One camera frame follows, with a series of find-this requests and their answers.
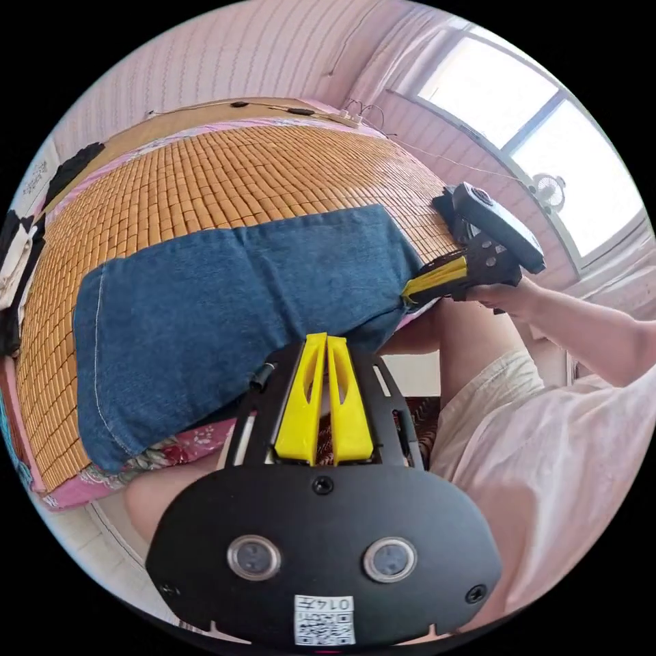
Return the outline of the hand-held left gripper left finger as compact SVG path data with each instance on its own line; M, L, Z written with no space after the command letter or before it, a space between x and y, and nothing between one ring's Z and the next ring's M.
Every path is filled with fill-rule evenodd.
M326 333L305 339L274 443L281 460L316 460L326 345Z

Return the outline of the person's right hand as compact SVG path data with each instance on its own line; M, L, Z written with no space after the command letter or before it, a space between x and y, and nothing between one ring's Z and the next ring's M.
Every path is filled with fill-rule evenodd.
M467 301L476 301L488 309L500 311L528 323L537 316L538 306L546 290L522 277L516 286L491 284L475 286L466 293Z

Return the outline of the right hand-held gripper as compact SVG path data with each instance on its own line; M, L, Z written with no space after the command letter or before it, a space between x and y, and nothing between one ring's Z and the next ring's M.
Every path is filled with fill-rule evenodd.
M401 292L407 305L423 306L444 297L464 301L472 287L516 286L523 272L545 270L535 235L486 191L471 184L447 187L432 206L445 220L456 248L407 282Z

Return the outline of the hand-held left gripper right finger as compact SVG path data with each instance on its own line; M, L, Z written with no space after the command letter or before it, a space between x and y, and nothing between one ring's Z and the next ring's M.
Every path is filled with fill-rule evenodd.
M345 338L327 337L327 371L333 464L368 461L374 445Z

